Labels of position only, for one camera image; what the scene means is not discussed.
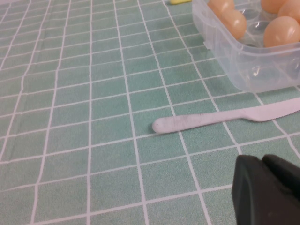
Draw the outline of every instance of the white grid line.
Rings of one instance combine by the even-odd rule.
[[[18,29],[17,29],[17,31],[16,31],[16,33],[15,33],[13,39],[12,39],[11,42],[10,42],[10,46],[9,46],[7,52],[6,52],[6,55],[5,55],[5,57],[4,57],[3,61],[2,61],[1,66],[0,66],[0,71],[1,71],[1,69],[2,69],[2,67],[3,67],[4,61],[6,60],[8,54],[9,54],[9,51],[10,51],[11,46],[12,46],[12,42],[14,41],[15,36],[16,36],[16,34],[18,33],[18,31],[19,31],[19,29],[20,29],[20,27],[21,27],[21,24],[22,24],[23,21],[24,21],[24,18],[25,18],[25,16],[26,16],[27,12],[28,12],[29,7],[30,7],[30,4],[31,4],[31,0],[30,0],[30,3],[29,3],[28,6],[27,6],[27,10],[26,10],[26,12],[24,13],[24,16],[23,16],[23,18],[22,18],[22,21],[21,21],[20,25],[19,25],[19,27],[18,27]],[[23,76],[22,76],[22,78],[21,78],[21,90],[20,90],[20,92],[19,92],[19,94],[18,94],[18,99],[17,99],[17,102],[16,102],[15,107],[14,107],[13,115],[12,115],[12,117],[11,117],[11,119],[10,119],[10,122],[9,122],[9,126],[8,126],[8,129],[7,129],[7,133],[6,133],[6,136],[5,136],[5,139],[4,139],[4,143],[3,143],[3,146],[2,146],[2,150],[1,150],[1,152],[0,152],[0,161],[1,161],[2,156],[3,156],[3,154],[4,154],[5,147],[6,147],[6,144],[7,144],[7,141],[8,141],[8,136],[9,136],[11,127],[12,127],[12,125],[13,125],[13,121],[14,121],[14,118],[15,118],[15,113],[16,113],[16,110],[17,110],[17,107],[18,107],[18,104],[19,104],[19,101],[20,101],[20,98],[21,98],[22,91],[23,91],[24,77],[26,76],[26,74],[27,74],[27,72],[28,72],[28,69],[29,69],[29,67],[30,67],[30,63],[28,64],[27,70],[25,71],[25,73],[23,74]]]
[[[70,10],[70,6],[71,6],[71,1],[72,0],[69,0],[69,6],[68,6],[66,24],[68,22],[68,16],[69,16],[69,10]],[[49,115],[49,121],[48,121],[47,129],[46,129],[46,137],[45,137],[45,144],[44,144],[44,150],[43,150],[43,157],[42,157],[42,162],[41,162],[39,176],[38,176],[37,182],[36,182],[35,187],[34,187],[34,193],[35,194],[34,194],[34,203],[33,203],[33,209],[32,209],[31,220],[30,220],[31,224],[34,223],[34,218],[35,218],[35,214],[36,214],[36,210],[37,210],[37,205],[38,205],[38,184],[41,182],[42,175],[43,175],[43,170],[44,170],[44,165],[45,165],[45,155],[47,153],[47,146],[48,146],[48,139],[49,139],[49,133],[50,133],[50,126],[51,126],[51,122],[52,122],[52,115],[53,115],[53,110],[54,110],[54,102],[55,102],[55,97],[56,97],[56,87],[57,87],[57,80],[58,80],[58,69],[59,69],[60,64],[61,64],[61,57],[62,57],[62,51],[63,51],[63,47],[64,47],[64,42],[65,42],[65,37],[63,36],[63,38],[62,38],[62,44],[61,44],[61,51],[60,51],[60,60],[59,60],[59,63],[57,65],[57,69],[55,71],[54,93],[53,93],[52,105],[51,105],[51,110],[50,110],[50,115]]]
[[[147,206],[146,206],[145,190],[144,190],[144,185],[143,185],[142,171],[141,171],[141,167],[140,167],[140,157],[139,157],[139,152],[138,152],[138,147],[137,147],[137,142],[136,142],[136,136],[135,136],[135,125],[134,125],[134,120],[133,120],[133,115],[132,115],[131,101],[130,101],[130,95],[129,95],[127,75],[126,75],[126,70],[125,70],[125,62],[124,62],[124,56],[123,56],[123,50],[122,50],[122,43],[121,43],[121,36],[120,36],[120,29],[119,29],[119,22],[118,22],[118,18],[117,18],[117,9],[116,9],[115,0],[113,0],[113,6],[114,6],[114,9],[115,9],[115,19],[116,19],[116,23],[117,23],[117,31],[118,31],[118,37],[119,37],[119,45],[120,45],[120,52],[121,52],[121,58],[122,58],[123,74],[124,74],[124,79],[125,79],[125,88],[126,88],[126,93],[127,93],[130,124],[131,124],[132,137],[133,137],[133,143],[134,143],[134,148],[135,148],[137,173],[138,173],[138,178],[139,178],[139,183],[140,183],[140,191],[141,191],[141,198],[142,198],[142,208],[143,208],[143,212],[144,212],[145,224],[149,225],[148,210],[147,210]]]
[[[86,225],[90,225],[90,170],[91,170],[91,145],[92,145],[92,13],[93,13],[93,0],[90,1],[90,65],[89,65],[89,148],[88,148],[88,169],[86,176],[87,183],[87,206],[86,206]]]
[[[160,64],[159,64],[157,55],[155,53],[155,50],[154,50],[154,47],[153,47],[153,44],[152,44],[152,41],[151,41],[151,38],[150,38],[150,34],[148,32],[148,28],[147,28],[147,25],[146,25],[146,22],[145,22],[145,19],[144,19],[143,11],[142,11],[142,8],[140,6],[139,0],[137,0],[137,3],[139,5],[139,9],[140,9],[140,12],[141,12],[141,15],[142,15],[142,20],[143,20],[144,25],[145,25],[145,29],[146,29],[146,32],[147,32],[147,35],[148,35],[148,39],[150,41],[150,45],[151,45],[152,51],[154,53],[154,57],[155,57],[155,60],[156,60],[156,63],[157,63],[157,67],[158,67],[159,74],[160,74],[160,77],[161,77],[161,80],[162,80],[162,83],[163,83],[163,86],[164,86],[164,89],[165,89],[166,96],[168,98],[168,103],[170,105],[172,115],[175,116],[175,111],[174,111],[174,108],[172,106],[172,102],[171,102],[171,99],[170,99],[170,95],[169,95],[168,89],[166,88],[166,85],[165,85],[165,80],[164,80],[163,74],[162,74],[161,69],[160,69]],[[200,202],[201,202],[204,214],[205,214],[206,221],[207,221],[208,225],[211,225],[210,217],[208,215],[208,210],[206,208],[206,205],[205,205],[205,202],[204,202],[204,198],[203,198],[203,195],[201,193],[201,189],[200,189],[200,186],[199,186],[196,174],[195,174],[194,169],[193,169],[191,158],[188,155],[188,150],[186,148],[186,145],[185,145],[182,133],[181,132],[178,132],[178,133],[179,133],[179,137],[180,137],[180,141],[181,141],[182,147],[183,147],[184,152],[185,152],[185,154],[187,156],[187,163],[188,163],[189,169],[191,171],[191,174],[192,174],[192,177],[193,177],[193,180],[194,180],[194,183],[195,183],[195,187],[196,187],[197,192],[198,192],[198,196],[199,196],[199,199],[200,199]]]

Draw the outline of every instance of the clear plastic container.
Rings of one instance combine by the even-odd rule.
[[[235,87],[263,92],[300,85],[300,43],[263,47],[264,30],[277,15],[264,12],[258,1],[236,2],[235,9],[247,19],[247,31],[237,41],[207,2],[193,0],[193,20],[205,46],[211,49]]]

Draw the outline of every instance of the table surface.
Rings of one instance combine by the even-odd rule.
[[[1,225],[233,225],[239,154],[300,165],[300,113],[153,133],[164,116],[300,97],[236,89],[191,12],[162,0],[0,6]]]

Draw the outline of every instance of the yellow object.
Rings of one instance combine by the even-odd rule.
[[[192,0],[170,0],[170,3],[172,5],[177,5],[177,4],[181,4],[181,3],[186,3],[186,2],[190,2]]]

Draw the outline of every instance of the knife handle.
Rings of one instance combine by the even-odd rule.
[[[243,110],[230,110],[204,114],[163,117],[153,122],[152,129],[156,133],[167,134],[171,132],[201,127],[212,123],[219,123],[228,120],[243,118],[243,112]]]

